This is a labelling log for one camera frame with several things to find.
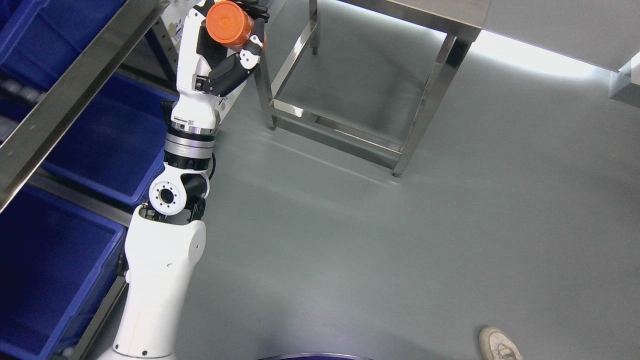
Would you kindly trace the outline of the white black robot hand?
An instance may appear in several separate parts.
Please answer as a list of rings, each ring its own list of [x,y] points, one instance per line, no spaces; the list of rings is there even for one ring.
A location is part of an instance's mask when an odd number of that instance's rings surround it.
[[[186,139],[210,138],[217,129],[216,106],[259,67],[266,48],[269,9],[257,0],[231,0],[253,20],[247,43],[234,52],[214,41],[205,27],[208,9],[220,0],[201,0],[183,21],[178,52],[178,100],[165,111],[167,132]]]

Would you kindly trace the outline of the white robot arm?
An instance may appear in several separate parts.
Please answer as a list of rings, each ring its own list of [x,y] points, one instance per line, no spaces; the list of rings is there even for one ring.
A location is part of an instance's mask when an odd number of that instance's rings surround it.
[[[174,360],[186,292],[206,246],[215,126],[167,126],[163,169],[135,208],[125,239],[125,308],[101,360]]]

